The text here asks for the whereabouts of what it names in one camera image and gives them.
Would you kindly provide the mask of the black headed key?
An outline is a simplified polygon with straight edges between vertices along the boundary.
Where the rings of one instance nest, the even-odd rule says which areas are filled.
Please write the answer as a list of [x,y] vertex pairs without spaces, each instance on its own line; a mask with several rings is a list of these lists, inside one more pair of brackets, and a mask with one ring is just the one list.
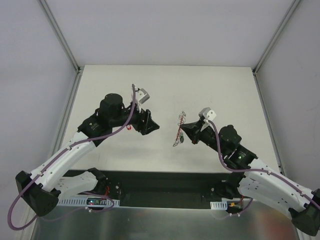
[[184,142],[184,140],[185,140],[184,136],[183,136],[183,135],[180,135],[180,136],[179,136],[179,141],[180,141],[181,144]]

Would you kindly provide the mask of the red handled metal key holder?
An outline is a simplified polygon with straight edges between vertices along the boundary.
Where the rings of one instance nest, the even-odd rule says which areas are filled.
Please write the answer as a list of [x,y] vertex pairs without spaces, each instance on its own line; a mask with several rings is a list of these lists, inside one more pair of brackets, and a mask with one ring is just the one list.
[[174,140],[174,143],[173,143],[173,147],[177,147],[180,143],[180,135],[183,135],[184,136],[184,133],[183,131],[181,130],[181,125],[185,123],[186,121],[186,113],[184,111],[182,111],[179,116],[179,122],[178,122],[178,130],[177,130],[177,134],[176,134],[176,137],[175,137],[175,140]]

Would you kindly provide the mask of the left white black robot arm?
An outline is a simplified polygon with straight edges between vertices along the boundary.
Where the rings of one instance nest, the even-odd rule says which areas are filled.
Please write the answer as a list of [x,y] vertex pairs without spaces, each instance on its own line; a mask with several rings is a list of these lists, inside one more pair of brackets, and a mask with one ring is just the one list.
[[103,195],[107,192],[107,178],[95,167],[84,173],[64,178],[64,174],[83,156],[113,136],[114,128],[132,126],[141,135],[147,135],[160,127],[152,120],[151,111],[142,109],[150,98],[144,89],[138,89],[128,107],[117,93],[109,93],[100,102],[93,115],[85,119],[71,140],[44,164],[27,173],[21,171],[15,177],[21,198],[37,216],[50,213],[62,199],[91,192]]

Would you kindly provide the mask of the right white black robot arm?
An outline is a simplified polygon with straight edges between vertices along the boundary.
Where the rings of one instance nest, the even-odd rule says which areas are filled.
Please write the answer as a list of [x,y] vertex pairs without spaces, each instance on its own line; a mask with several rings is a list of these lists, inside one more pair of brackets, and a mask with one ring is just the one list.
[[288,217],[301,232],[315,237],[320,230],[320,191],[304,187],[276,172],[241,145],[233,125],[217,130],[212,121],[184,123],[181,130],[193,144],[202,142],[217,151],[220,163],[230,171],[217,193],[231,199],[242,195],[257,200]]

